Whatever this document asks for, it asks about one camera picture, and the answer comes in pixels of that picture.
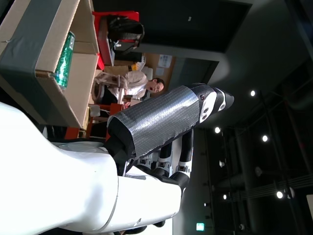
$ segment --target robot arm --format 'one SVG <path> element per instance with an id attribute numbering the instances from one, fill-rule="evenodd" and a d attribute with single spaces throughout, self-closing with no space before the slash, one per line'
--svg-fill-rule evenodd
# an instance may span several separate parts
<path id="1" fill-rule="evenodd" d="M 204 84 L 179 87 L 113 116 L 105 145 L 52 144 L 21 111 L 0 103 L 0 234 L 56 227 L 98 234 L 175 216 L 190 178 L 192 129 L 232 102 Z M 179 136 L 185 149 L 170 178 L 136 167 L 126 173 L 130 160 Z"/>
<path id="2" fill-rule="evenodd" d="M 181 86 L 109 119 L 106 148 L 119 175 L 129 159 L 143 158 L 188 133 L 210 115 L 227 109 L 233 96 L 205 84 Z"/>

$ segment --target green exit sign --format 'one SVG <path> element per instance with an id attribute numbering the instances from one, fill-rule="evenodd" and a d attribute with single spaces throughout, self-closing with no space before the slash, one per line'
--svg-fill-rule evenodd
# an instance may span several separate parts
<path id="1" fill-rule="evenodd" d="M 203 223 L 197 223 L 197 231 L 204 231 L 204 224 Z"/>

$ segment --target poster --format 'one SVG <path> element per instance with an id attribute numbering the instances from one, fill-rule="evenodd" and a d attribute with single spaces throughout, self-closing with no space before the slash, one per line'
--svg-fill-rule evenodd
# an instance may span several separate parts
<path id="1" fill-rule="evenodd" d="M 160 55 L 158 60 L 158 66 L 163 68 L 169 68 L 172 62 L 171 55 Z"/>

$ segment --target black bag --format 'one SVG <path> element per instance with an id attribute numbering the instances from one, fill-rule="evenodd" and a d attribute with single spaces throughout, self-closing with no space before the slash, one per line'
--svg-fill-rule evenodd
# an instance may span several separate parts
<path id="1" fill-rule="evenodd" d="M 119 40 L 132 40 L 134 45 L 125 51 L 115 51 L 115 53 L 127 54 L 131 50 L 137 48 L 145 35 L 143 25 L 125 16 L 107 16 L 108 22 L 108 38 L 111 41 L 111 49 L 114 50 L 114 43 Z"/>

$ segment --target green can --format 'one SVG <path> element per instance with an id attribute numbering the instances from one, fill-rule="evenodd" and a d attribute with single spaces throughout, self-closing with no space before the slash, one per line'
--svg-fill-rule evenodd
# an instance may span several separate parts
<path id="1" fill-rule="evenodd" d="M 60 88 L 64 90 L 67 87 L 70 64 L 73 57 L 75 35 L 70 31 L 67 34 L 67 39 L 62 49 L 62 53 L 54 73 L 55 80 Z"/>

